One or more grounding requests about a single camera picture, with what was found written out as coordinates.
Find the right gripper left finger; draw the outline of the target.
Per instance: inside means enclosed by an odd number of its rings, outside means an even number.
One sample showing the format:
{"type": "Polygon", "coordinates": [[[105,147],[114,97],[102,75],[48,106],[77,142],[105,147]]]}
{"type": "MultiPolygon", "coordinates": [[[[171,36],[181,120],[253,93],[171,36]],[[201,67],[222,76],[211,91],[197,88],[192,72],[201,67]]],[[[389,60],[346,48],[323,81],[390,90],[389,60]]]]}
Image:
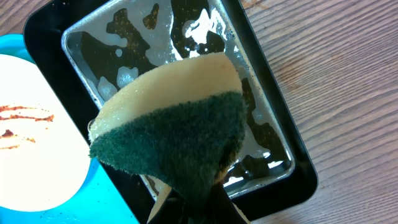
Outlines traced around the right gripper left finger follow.
{"type": "Polygon", "coordinates": [[[163,189],[150,212],[147,224],[186,224],[185,201],[173,189],[163,189]]]}

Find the yellow green sponge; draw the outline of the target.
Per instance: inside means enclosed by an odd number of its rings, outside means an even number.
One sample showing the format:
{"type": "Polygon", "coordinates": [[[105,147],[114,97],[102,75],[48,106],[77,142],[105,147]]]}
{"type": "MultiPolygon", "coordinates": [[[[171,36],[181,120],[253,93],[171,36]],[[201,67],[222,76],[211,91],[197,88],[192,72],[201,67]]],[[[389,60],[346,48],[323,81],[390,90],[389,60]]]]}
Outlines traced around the yellow green sponge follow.
{"type": "Polygon", "coordinates": [[[89,126],[90,156],[155,177],[199,209],[242,148],[245,124],[238,71],[210,53],[154,68],[113,95],[89,126]]]}

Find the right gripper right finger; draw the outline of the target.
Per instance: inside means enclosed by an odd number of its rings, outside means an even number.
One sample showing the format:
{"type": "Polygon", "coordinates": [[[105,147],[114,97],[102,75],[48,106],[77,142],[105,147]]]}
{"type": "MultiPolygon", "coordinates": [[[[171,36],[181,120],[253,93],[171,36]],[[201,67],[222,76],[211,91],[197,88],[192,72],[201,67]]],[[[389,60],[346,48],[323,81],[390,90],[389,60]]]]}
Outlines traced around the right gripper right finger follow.
{"type": "Polygon", "coordinates": [[[243,212],[228,197],[221,182],[214,185],[211,190],[211,221],[217,224],[250,223],[243,212]]]}

